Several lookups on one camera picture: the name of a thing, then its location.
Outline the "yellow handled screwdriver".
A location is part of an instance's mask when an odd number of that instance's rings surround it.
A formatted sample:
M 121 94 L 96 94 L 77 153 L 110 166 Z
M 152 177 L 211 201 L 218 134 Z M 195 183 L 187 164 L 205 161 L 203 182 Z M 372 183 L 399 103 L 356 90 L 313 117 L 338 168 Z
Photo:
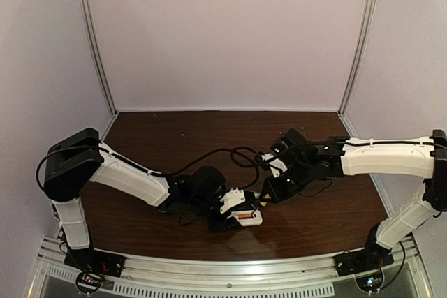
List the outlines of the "yellow handled screwdriver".
M 260 206 L 265 207 L 270 203 L 271 197 L 268 193 L 265 195 L 259 195 L 258 201 Z

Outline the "white remote control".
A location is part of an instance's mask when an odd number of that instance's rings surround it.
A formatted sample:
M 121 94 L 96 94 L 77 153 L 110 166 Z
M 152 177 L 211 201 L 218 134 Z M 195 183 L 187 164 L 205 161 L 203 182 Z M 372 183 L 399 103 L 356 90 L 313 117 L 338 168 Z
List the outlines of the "white remote control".
M 263 223 L 259 210 L 232 211 L 228 218 L 234 218 L 242 227 L 258 226 Z

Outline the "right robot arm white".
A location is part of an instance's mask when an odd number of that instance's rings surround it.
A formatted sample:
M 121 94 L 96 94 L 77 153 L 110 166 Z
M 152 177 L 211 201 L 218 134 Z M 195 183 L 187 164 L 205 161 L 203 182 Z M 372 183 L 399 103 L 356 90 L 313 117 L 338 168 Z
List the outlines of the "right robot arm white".
M 272 174 L 259 200 L 277 204 L 303 191 L 314 181 L 360 174 L 399 174 L 420 177 L 422 185 L 412 200 L 390 218 L 375 225 L 365 250 L 388 254 L 404 237 L 430 217 L 446 211 L 446 134 L 433 130 L 428 137 L 410 140 L 362 140 L 329 137 L 307 140 L 294 128 L 259 159 Z

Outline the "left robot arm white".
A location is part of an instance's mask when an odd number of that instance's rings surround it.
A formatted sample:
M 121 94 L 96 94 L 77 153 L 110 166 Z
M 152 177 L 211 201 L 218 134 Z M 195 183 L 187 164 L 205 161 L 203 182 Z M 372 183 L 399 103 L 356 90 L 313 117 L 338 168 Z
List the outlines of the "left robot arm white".
M 48 149 L 38 164 L 39 188 L 56 209 L 73 250 L 91 246 L 80 191 L 89 182 L 132 195 L 161 213 L 208 214 L 226 179 L 216 168 L 202 166 L 191 175 L 172 176 L 143 167 L 100 141 L 98 131 L 86 128 Z

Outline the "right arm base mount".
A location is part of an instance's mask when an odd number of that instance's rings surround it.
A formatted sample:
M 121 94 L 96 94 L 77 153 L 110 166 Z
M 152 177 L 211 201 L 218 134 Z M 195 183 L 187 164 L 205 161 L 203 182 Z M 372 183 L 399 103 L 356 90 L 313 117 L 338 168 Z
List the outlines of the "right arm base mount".
M 344 251 L 334 257 L 338 276 L 360 274 L 372 270 L 380 270 L 383 266 L 394 263 L 389 250 L 379 248 L 362 248 L 357 251 Z

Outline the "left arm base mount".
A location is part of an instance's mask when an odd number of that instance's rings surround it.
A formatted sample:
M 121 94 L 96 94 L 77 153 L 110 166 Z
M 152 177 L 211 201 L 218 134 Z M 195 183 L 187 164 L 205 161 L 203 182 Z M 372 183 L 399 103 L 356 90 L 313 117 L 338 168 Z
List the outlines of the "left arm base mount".
M 64 264 L 82 271 L 119 278 L 125 263 L 123 255 L 96 251 L 94 249 L 69 250 Z

